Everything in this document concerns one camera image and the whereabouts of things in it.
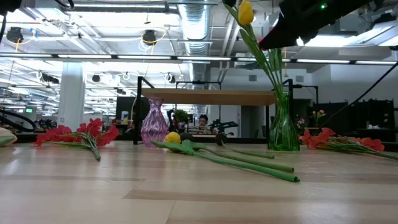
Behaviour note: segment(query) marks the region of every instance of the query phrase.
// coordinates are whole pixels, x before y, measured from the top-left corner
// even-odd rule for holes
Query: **person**
[[[199,130],[206,130],[207,129],[207,122],[208,122],[207,115],[202,114],[199,117]]]

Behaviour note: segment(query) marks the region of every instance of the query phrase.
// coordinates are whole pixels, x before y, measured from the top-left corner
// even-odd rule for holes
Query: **ceiling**
[[[111,7],[115,5],[109,5],[109,2],[116,3],[116,1],[106,1],[104,3],[104,1],[95,0],[75,0],[77,6],[79,4],[104,6],[76,7],[74,11],[64,11],[54,4],[48,7],[21,8],[16,12],[9,13],[6,30],[9,30],[11,27],[21,27],[24,40],[17,46],[15,43],[3,38],[3,42],[0,45],[0,52],[50,54],[186,54],[181,18],[180,15],[174,14],[175,4],[184,2],[184,0],[168,1],[170,4],[170,13],[167,14],[154,13],[155,7],[152,6],[162,6],[164,2],[161,1],[152,1],[150,3],[149,1],[122,1],[123,4],[134,4],[135,7]],[[185,0],[185,2],[203,3],[204,1]],[[253,0],[252,3],[256,18],[252,25],[255,34],[260,38],[266,35],[265,30],[268,30],[267,26],[275,22],[272,18],[275,18],[279,8],[277,7],[277,1]],[[237,33],[237,37],[234,37],[233,29],[229,37],[226,38],[231,18],[228,16],[228,12],[224,6],[220,4],[220,1],[207,1],[206,4],[208,4],[208,7],[211,7],[210,35],[203,41],[209,44],[209,55],[226,55],[228,49],[230,49],[231,55],[247,53],[247,47],[240,39],[240,35]],[[353,15],[357,19],[341,20],[347,25],[346,27],[349,27],[350,21],[357,23],[354,27],[369,26],[369,24],[366,24],[366,21],[358,17],[358,14],[353,13]],[[158,40],[154,47],[148,47],[142,43],[142,34],[145,30],[150,29],[155,30]],[[223,52],[225,38],[228,40],[228,45],[226,52]],[[391,51],[388,47],[379,47],[376,45],[362,45],[350,48],[296,46],[286,48],[285,56],[287,58],[382,60],[391,56]],[[4,99],[4,104],[10,107],[26,105],[27,103],[31,105],[32,102],[39,102],[34,104],[39,106],[47,105],[47,108],[51,108],[50,110],[40,110],[41,113],[46,115],[56,113],[60,87],[59,85],[51,85],[51,88],[39,88],[39,86],[47,86],[48,83],[40,81],[38,77],[44,73],[62,81],[62,63],[59,61],[0,59],[0,85],[3,86],[1,87],[0,94],[2,94],[1,97]],[[149,82],[158,88],[175,88],[175,84],[171,84],[166,80],[165,76],[168,74],[173,75],[176,80],[191,81],[189,64],[186,63],[84,62],[83,66],[88,75],[85,97],[86,113],[114,113],[116,104],[113,100],[119,94],[116,93],[116,90],[100,89],[104,86],[118,85],[120,88],[129,87],[127,95],[134,96],[135,91],[131,88],[137,86],[137,76],[145,76]],[[307,73],[312,73],[319,69],[320,66],[297,64],[291,65],[290,68],[304,68],[307,69]],[[93,82],[93,75],[100,75],[102,81]],[[4,87],[4,85],[13,84],[28,85],[31,87]],[[185,106],[185,109],[193,110],[193,105]]]

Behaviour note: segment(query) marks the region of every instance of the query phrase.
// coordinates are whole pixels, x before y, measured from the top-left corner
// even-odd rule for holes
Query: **flower stem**
[[[249,155],[249,156],[257,156],[257,157],[263,157],[263,158],[267,158],[267,159],[275,159],[275,156],[270,156],[267,154],[263,154],[263,153],[256,153],[256,152],[245,152],[245,151],[241,151],[241,150],[237,150],[237,149],[233,149],[231,147],[228,147],[226,144],[223,143],[223,146],[231,151],[237,152],[237,153],[241,153],[241,154],[245,154],[245,155]]]
[[[247,162],[247,163],[250,163],[250,164],[257,165],[257,166],[268,167],[268,168],[271,168],[271,169],[285,171],[285,172],[294,172],[294,168],[293,167],[288,167],[288,166],[285,166],[285,165],[279,165],[279,164],[273,164],[273,163],[262,162],[262,161],[257,161],[257,160],[245,159],[245,158],[240,158],[240,157],[237,157],[237,156],[230,156],[230,155],[226,155],[226,154],[223,154],[223,153],[216,152],[216,151],[208,149],[208,148],[205,148],[204,150],[206,150],[208,152],[211,152],[214,155],[225,157],[225,158],[228,158],[228,159],[234,159],[234,160],[237,160],[237,161]]]
[[[213,161],[213,162],[216,162],[216,163],[219,163],[219,164],[230,165],[230,166],[240,167],[240,168],[243,168],[243,169],[250,169],[250,170],[262,172],[263,174],[268,174],[268,175],[271,175],[273,177],[277,177],[277,178],[280,178],[282,180],[287,180],[287,181],[290,181],[290,182],[295,182],[295,183],[300,182],[300,179],[298,177],[294,176],[294,175],[285,174],[285,173],[282,173],[282,172],[279,172],[279,171],[276,171],[276,170],[273,170],[273,169],[268,169],[268,168],[257,166],[257,165],[245,164],[245,163],[242,163],[242,162],[235,162],[235,161],[227,161],[227,160],[224,160],[224,159],[214,158],[214,157],[211,157],[211,156],[208,156],[208,155],[200,154],[199,152],[194,152],[193,156],[199,157],[199,158],[202,158],[202,159],[208,159],[210,161]]]

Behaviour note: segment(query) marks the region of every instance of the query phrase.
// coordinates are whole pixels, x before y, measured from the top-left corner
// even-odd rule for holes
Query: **vase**
[[[169,131],[169,127],[160,110],[163,98],[153,97],[148,98],[148,101],[150,110],[142,123],[141,137],[145,146],[155,147],[151,141],[163,141]]]
[[[277,114],[271,126],[268,148],[275,151],[299,151],[299,138],[289,113],[290,93],[277,92],[274,96]]]

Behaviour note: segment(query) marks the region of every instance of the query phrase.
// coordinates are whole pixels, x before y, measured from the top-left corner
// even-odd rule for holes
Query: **green glass vase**
[[[268,148],[275,151],[299,151],[300,144],[289,113],[289,92],[274,94],[277,114],[269,133]]]

